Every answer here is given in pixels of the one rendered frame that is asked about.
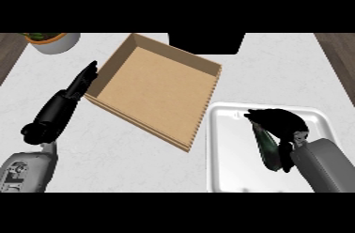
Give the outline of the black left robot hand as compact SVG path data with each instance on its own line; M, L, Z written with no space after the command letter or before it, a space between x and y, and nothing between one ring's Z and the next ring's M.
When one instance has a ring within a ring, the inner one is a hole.
M27 144L50 144L57 140L78 102L97 76L97 61L92 61L75 77L69 87L61 89L45 102L33 122L22 128L20 134Z

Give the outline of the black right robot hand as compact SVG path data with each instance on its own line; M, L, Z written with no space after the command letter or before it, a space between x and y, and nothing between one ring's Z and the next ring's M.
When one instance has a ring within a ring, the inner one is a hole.
M248 109L244 117L248 119L250 125L256 123L269 133L278 147L279 169L288 173L294 166L291 152L306 143L309 135L303 119L282 109Z

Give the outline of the dark green eggplant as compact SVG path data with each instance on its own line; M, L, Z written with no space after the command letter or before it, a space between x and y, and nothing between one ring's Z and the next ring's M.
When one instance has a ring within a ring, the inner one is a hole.
M276 172L281 168L276 143L273 142L269 133L256 123L251 124L251 131L260 153L262 163L271 171Z

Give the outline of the white tray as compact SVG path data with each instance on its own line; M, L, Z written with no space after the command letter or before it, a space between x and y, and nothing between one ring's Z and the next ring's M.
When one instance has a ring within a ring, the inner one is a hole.
M262 163L247 109L281 108L293 112L310 130L307 141L321 138L338 144L329 120L315 108L213 102L206 111L206 187L213 193L310 193L312 188L296 168L285 174Z

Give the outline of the brown cardboard box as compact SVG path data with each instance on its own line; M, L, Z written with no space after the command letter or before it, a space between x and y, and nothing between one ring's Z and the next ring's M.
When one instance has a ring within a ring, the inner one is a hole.
M187 151L222 65L135 33L98 69L88 101Z

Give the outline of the white plant pot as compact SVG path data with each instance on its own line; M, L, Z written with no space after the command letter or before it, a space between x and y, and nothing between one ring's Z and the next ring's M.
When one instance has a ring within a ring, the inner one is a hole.
M42 54L60 54L75 46L79 38L79 33L60 33L45 40L32 40L29 37L25 40Z

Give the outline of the black appliance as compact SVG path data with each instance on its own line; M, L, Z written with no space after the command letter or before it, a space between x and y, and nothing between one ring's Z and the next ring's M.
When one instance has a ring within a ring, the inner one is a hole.
M169 45L191 54L237 54L244 33L169 33Z

